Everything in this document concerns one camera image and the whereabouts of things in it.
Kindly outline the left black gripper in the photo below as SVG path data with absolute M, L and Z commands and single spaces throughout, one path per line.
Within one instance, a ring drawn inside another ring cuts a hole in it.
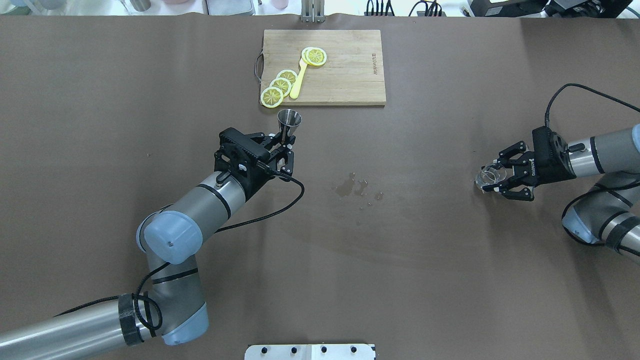
M 230 173 L 242 187 L 248 201 L 269 180 L 279 178 L 284 182 L 292 181 L 294 151 L 276 148 L 292 148 L 295 141 L 295 135 L 288 136 L 282 131 L 245 134 L 229 127 L 219 133 L 214 170 Z

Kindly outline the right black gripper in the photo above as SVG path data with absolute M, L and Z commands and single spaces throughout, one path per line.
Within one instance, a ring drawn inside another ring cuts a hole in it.
M 532 131 L 532 140 L 534 151 L 519 141 L 498 153 L 493 165 L 521 172 L 487 185 L 487 191 L 509 200 L 533 202 L 533 187 L 577 178 L 570 165 L 569 145 L 557 132 L 541 126 Z

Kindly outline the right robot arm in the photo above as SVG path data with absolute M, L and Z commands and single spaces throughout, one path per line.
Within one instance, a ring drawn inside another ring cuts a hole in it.
M 508 146 L 475 179 L 484 193 L 516 201 L 534 200 L 534 189 L 599 175 L 593 187 L 569 202 L 561 224 L 579 244 L 605 247 L 639 261 L 639 126 L 566 142 L 549 126 L 532 131 L 533 147 Z

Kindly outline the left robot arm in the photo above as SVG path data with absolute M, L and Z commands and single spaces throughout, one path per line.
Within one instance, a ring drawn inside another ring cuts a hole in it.
M 214 172 L 175 203 L 153 212 L 137 229 L 151 281 L 144 291 L 90 301 L 51 319 L 2 333 L 3 360 L 87 359 L 154 337 L 178 346 L 210 326 L 195 254 L 206 240 L 269 180 L 291 181 L 291 130 L 243 134 L 232 127 L 219 135 Z

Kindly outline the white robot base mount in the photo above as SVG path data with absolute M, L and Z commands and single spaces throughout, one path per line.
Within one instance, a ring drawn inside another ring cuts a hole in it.
M 374 344 L 253 344 L 244 353 L 245 360 L 376 360 Z

